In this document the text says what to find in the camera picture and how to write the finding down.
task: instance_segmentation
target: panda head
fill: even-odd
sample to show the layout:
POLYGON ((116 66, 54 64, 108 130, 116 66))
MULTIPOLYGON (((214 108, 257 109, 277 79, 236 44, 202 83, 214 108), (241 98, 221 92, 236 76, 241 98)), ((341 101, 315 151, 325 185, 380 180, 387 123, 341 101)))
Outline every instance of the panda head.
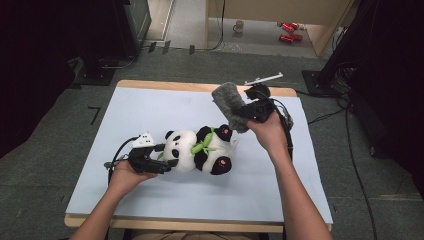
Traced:
POLYGON ((163 159, 165 161, 178 159, 178 164, 173 169, 179 172, 189 172, 196 165, 191 149, 196 145, 197 137, 193 131, 169 131, 166 136, 163 159))

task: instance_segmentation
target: person's right hand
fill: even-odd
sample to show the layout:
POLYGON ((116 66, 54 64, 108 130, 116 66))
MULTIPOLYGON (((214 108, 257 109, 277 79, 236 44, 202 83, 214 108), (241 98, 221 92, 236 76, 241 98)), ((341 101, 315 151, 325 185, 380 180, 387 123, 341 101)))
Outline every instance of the person's right hand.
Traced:
POLYGON ((248 120, 246 124, 256 134, 261 146, 268 152, 287 150, 286 134, 281 125, 280 117, 275 111, 264 123, 248 120))

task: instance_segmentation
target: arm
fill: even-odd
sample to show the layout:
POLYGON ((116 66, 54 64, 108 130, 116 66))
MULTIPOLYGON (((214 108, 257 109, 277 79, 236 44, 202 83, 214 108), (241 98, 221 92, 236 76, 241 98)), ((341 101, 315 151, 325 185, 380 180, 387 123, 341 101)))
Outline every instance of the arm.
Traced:
POLYGON ((255 132, 274 164, 287 238, 333 239, 291 162, 278 114, 273 112, 265 123, 249 120, 247 126, 255 132))
POLYGON ((106 193, 70 239, 103 240, 121 199, 139 183, 156 176, 157 174, 152 173, 137 174, 127 161, 120 162, 115 168, 106 193))

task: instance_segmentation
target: person's left hand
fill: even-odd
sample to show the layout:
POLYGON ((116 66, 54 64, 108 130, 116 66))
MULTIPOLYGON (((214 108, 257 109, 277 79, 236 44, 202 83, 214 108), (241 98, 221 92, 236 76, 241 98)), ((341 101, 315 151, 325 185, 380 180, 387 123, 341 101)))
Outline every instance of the person's left hand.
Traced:
POLYGON ((156 176, 156 173, 136 173, 128 161, 122 161, 115 167, 107 192, 123 198, 139 183, 156 176))

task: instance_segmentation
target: hand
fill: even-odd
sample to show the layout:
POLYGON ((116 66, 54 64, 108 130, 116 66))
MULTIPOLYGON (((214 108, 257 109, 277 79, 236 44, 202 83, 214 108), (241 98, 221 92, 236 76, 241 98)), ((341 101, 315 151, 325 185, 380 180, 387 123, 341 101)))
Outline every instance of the hand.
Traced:
POLYGON ((264 123, 248 120, 246 124, 256 134, 261 146, 268 152, 281 148, 287 150, 286 134, 281 125, 280 117, 275 111, 269 115, 264 123))
POLYGON ((139 183, 156 176, 156 173, 136 173, 128 161, 122 161, 115 167, 107 192, 123 198, 139 183))

